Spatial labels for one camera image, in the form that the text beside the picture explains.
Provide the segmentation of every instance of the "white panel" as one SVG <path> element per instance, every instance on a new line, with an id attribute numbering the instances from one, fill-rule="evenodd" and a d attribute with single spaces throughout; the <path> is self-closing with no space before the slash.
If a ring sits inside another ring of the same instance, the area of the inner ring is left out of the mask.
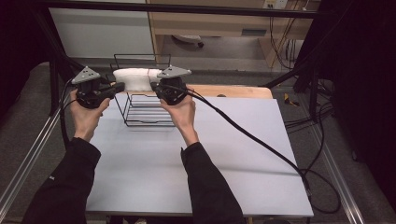
<path id="1" fill-rule="evenodd" d="M 125 98 L 118 94 L 123 105 Z M 276 100 L 206 97 L 231 119 L 295 163 Z M 244 136 L 209 106 L 196 102 L 195 128 L 246 216 L 312 217 L 302 179 L 276 155 Z M 102 152 L 87 211 L 124 215 L 191 214 L 177 128 L 137 132 L 113 100 L 92 144 Z"/>
<path id="2" fill-rule="evenodd" d="M 64 8 L 51 8 L 50 12 L 69 57 L 113 58 L 115 53 L 153 53 L 147 12 Z"/>

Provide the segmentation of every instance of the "black sleeve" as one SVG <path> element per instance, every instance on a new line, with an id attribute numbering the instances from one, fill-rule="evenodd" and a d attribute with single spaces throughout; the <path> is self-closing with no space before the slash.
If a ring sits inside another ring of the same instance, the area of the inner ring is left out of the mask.
<path id="1" fill-rule="evenodd" d="M 188 175 L 194 224 L 245 223 L 242 209 L 201 143 L 181 150 Z"/>
<path id="2" fill-rule="evenodd" d="M 73 138 L 62 161 L 35 194 L 22 223 L 86 223 L 85 206 L 100 156 L 96 147 Z"/>

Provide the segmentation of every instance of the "wall outlet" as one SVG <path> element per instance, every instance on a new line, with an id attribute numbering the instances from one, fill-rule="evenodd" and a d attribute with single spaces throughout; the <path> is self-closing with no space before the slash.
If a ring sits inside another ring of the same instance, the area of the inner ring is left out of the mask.
<path id="1" fill-rule="evenodd" d="M 276 0 L 275 9 L 285 9 L 288 0 Z"/>
<path id="2" fill-rule="evenodd" d="M 276 0 L 265 0 L 262 8 L 275 8 Z"/>

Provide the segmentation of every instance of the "wire rack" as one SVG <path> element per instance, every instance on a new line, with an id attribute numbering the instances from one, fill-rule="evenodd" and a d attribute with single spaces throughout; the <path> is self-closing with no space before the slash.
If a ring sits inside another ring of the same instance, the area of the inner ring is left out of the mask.
<path id="1" fill-rule="evenodd" d="M 121 68 L 163 70 L 171 65 L 170 54 L 115 54 L 114 59 L 115 63 L 110 65 L 112 71 Z M 160 100 L 156 95 L 128 91 L 124 94 L 126 95 L 125 103 L 121 102 L 117 95 L 115 100 L 126 126 L 145 128 L 148 131 L 175 126 L 169 113 L 161 108 Z"/>

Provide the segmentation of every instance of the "white table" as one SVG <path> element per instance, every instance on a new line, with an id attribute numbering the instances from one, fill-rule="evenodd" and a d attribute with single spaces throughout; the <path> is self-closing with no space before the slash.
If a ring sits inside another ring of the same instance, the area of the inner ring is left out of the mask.
<path id="1" fill-rule="evenodd" d="M 125 95 L 118 94 L 121 102 Z M 295 163 L 276 100 L 206 97 L 247 131 Z M 195 128 L 245 217 L 312 217 L 302 179 L 276 155 L 196 101 Z M 136 131 L 123 123 L 115 101 L 92 143 L 102 152 L 87 212 L 108 215 L 190 216 L 184 141 L 176 128 Z"/>

